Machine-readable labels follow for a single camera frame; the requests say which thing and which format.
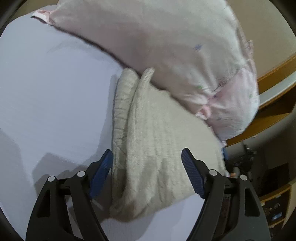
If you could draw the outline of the beige cable knit sweater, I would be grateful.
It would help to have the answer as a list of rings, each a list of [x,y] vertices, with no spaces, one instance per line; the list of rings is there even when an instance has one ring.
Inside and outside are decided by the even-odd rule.
[[[110,216],[129,222],[194,194],[181,161],[184,148],[209,169],[226,174],[222,143],[205,122],[165,90],[126,68],[117,83],[113,108],[112,205]]]

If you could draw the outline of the wooden side shelf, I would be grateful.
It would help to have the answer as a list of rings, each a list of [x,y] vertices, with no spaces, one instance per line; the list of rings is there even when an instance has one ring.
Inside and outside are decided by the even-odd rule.
[[[291,189],[292,186],[286,184],[259,198],[269,228],[274,228],[276,225],[283,227],[283,222],[287,220]]]

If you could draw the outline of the pink floral pillow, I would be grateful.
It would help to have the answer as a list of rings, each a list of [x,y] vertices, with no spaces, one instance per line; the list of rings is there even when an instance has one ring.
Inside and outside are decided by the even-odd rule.
[[[170,92],[226,141],[259,108],[253,44],[227,1],[59,1],[33,16],[91,41]]]

